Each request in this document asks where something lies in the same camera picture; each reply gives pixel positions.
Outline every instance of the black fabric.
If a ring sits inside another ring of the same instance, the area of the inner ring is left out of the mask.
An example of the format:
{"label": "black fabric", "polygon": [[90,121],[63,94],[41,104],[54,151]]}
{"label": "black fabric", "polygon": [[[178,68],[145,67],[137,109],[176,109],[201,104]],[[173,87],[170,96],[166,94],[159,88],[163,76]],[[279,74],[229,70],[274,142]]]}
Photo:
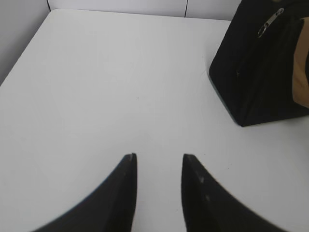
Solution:
{"label": "black fabric", "polygon": [[137,157],[126,155],[86,199],[36,232],[129,232],[137,196]]}
{"label": "black fabric", "polygon": [[[258,31],[281,7],[261,38]],[[294,51],[309,16],[308,0],[242,0],[210,67],[210,78],[235,121],[248,126],[305,116],[293,101]]]}
{"label": "black fabric", "polygon": [[188,232],[283,232],[229,194],[194,155],[184,155],[182,204]]}

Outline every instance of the zipper pull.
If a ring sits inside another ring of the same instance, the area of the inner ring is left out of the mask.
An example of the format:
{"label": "zipper pull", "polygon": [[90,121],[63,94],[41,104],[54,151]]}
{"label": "zipper pull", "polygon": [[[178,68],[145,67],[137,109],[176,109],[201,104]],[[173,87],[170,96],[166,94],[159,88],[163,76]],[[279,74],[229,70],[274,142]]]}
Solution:
{"label": "zipper pull", "polygon": [[264,23],[264,25],[259,29],[259,32],[257,34],[258,38],[262,37],[266,29],[269,28],[270,24],[272,24],[276,20],[276,18],[283,13],[283,11],[284,8],[280,8],[272,17],[269,18],[269,20],[267,20],[266,23]]}

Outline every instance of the white wall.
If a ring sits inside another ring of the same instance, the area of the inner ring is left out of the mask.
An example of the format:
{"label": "white wall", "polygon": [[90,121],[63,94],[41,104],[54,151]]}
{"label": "white wall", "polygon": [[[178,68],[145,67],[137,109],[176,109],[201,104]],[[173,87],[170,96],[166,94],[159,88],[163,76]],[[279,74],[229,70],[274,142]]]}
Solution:
{"label": "white wall", "polygon": [[186,17],[231,20],[241,0],[189,0]]}
{"label": "white wall", "polygon": [[0,85],[48,12],[46,0],[0,0]]}
{"label": "white wall", "polygon": [[184,17],[187,0],[49,0],[51,9],[68,8]]}

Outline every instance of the table surface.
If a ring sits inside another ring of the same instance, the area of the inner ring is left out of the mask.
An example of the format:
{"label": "table surface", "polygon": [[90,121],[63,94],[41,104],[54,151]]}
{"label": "table surface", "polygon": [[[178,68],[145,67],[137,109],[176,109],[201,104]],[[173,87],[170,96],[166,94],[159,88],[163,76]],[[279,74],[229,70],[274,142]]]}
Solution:
{"label": "table surface", "polygon": [[233,122],[207,74],[229,23],[52,11],[0,87],[0,231],[58,217],[132,152],[133,232],[185,231],[184,153],[259,215],[308,231],[309,117]]}

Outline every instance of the tan lining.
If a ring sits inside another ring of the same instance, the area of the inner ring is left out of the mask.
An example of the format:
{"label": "tan lining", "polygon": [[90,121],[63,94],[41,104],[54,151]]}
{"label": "tan lining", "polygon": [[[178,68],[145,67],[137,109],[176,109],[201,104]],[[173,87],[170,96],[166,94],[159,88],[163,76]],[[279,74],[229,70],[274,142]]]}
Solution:
{"label": "tan lining", "polygon": [[309,17],[303,18],[303,20],[304,26],[294,53],[293,100],[309,108],[309,83],[306,77],[306,60],[309,52]]}

